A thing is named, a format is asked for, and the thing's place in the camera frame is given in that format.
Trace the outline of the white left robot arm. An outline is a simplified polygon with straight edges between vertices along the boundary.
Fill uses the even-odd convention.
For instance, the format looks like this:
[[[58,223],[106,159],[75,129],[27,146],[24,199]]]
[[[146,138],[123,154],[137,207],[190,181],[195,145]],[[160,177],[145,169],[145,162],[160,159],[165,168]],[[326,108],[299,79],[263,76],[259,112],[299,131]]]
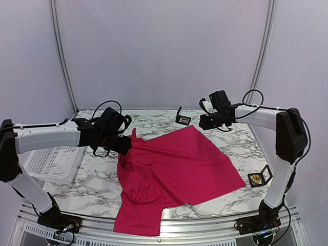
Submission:
[[[65,119],[44,125],[14,124],[6,119],[1,123],[1,181],[32,204],[38,224],[77,231],[81,218],[63,214],[36,180],[69,184],[86,148],[127,154],[132,143],[123,132],[130,123],[128,115],[109,120]]]

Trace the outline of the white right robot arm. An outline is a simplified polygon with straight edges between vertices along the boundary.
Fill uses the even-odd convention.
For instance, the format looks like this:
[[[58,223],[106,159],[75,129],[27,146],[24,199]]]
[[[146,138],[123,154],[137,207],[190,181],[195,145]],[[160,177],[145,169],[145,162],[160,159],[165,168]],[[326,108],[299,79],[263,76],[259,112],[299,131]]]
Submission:
[[[285,195],[294,182],[297,164],[310,149],[310,133],[306,123],[296,108],[231,104],[229,101],[214,103],[206,99],[201,99],[199,105],[205,112],[199,122],[203,130],[243,123],[267,128],[276,133],[275,152],[278,167],[269,191],[259,205],[259,214],[237,220],[241,234],[269,229],[278,221]]]

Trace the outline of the magenta t-shirt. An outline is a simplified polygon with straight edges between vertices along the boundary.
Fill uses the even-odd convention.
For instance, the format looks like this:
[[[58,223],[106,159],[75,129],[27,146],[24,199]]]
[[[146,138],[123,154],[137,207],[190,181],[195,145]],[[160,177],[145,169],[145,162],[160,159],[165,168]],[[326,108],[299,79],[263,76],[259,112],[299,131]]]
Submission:
[[[114,232],[158,236],[162,212],[197,205],[245,186],[230,158],[194,126],[145,140],[130,135],[132,148],[119,155],[122,204]]]

